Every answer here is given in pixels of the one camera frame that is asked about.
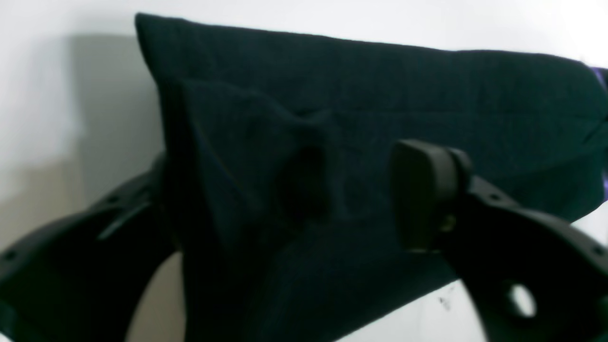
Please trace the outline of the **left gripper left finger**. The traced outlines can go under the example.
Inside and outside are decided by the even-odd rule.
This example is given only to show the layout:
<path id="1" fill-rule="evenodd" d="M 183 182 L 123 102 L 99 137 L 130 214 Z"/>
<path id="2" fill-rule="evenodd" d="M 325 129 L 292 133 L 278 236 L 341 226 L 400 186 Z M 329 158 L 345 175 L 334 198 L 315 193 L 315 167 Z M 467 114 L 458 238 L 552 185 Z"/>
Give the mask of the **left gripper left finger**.
<path id="1" fill-rule="evenodd" d="M 124 342 L 158 268 L 176 252 L 166 158 L 87 210 L 1 254 L 1 333 L 12 342 Z"/>

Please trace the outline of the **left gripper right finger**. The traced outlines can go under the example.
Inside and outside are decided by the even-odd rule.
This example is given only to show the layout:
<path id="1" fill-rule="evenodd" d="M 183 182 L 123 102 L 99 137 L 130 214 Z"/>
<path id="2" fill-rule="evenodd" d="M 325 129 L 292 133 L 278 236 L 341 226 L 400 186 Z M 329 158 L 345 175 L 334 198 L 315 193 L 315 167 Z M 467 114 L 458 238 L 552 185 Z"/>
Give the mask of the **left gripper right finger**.
<path id="1" fill-rule="evenodd" d="M 475 176 L 457 149 L 398 141 L 390 189 L 402 246 L 443 256 L 487 341 L 607 340 L 607 249 L 595 239 L 524 208 Z"/>

